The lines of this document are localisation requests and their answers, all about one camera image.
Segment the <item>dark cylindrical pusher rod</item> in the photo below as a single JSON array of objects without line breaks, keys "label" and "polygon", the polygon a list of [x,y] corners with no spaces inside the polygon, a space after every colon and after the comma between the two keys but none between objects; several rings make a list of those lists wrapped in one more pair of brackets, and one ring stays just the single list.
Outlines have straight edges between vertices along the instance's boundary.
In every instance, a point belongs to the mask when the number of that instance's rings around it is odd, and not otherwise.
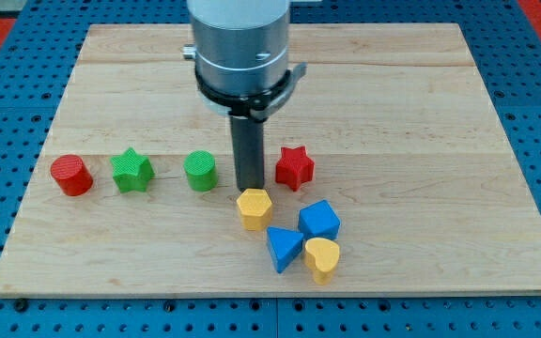
[{"label": "dark cylindrical pusher rod", "polygon": [[264,125],[251,119],[230,118],[234,167],[240,191],[264,187]]}]

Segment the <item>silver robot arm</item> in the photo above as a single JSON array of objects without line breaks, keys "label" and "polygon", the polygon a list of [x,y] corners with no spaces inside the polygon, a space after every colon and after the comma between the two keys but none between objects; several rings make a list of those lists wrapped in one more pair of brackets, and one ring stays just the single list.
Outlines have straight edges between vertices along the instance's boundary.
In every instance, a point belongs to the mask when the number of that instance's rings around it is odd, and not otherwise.
[{"label": "silver robot arm", "polygon": [[307,65],[288,67],[289,0],[188,0],[204,103],[230,122],[239,190],[265,185],[264,123],[290,99]]}]

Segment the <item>black clamp ring mount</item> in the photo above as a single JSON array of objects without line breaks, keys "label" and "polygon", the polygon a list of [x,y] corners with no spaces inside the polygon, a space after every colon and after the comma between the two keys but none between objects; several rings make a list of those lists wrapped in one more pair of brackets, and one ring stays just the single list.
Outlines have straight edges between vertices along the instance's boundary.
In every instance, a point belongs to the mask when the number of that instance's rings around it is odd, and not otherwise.
[{"label": "black clamp ring mount", "polygon": [[281,80],[270,89],[264,89],[256,95],[239,96],[221,93],[208,85],[197,70],[194,74],[199,95],[212,112],[225,117],[265,122],[289,101],[298,81],[306,72],[307,63],[302,62],[293,69],[287,69]]}]

